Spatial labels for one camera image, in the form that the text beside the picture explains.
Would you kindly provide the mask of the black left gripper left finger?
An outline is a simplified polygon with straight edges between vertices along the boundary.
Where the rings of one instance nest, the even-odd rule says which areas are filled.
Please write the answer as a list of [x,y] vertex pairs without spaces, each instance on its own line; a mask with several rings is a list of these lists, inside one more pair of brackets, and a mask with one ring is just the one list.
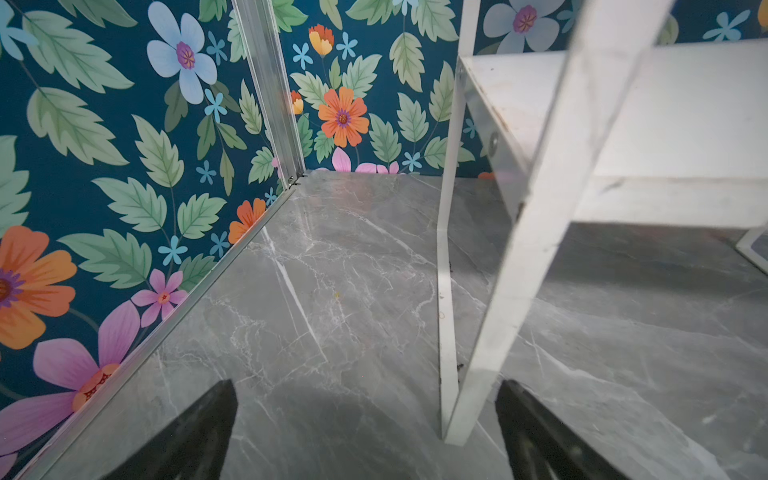
[[218,480],[237,409],[233,382],[217,382],[105,477]]

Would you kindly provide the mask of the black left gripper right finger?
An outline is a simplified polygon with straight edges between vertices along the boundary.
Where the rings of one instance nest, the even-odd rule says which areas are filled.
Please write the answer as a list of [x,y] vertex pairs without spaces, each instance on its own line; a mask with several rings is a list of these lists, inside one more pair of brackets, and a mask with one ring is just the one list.
[[519,382],[501,383],[495,410],[515,479],[627,478]]

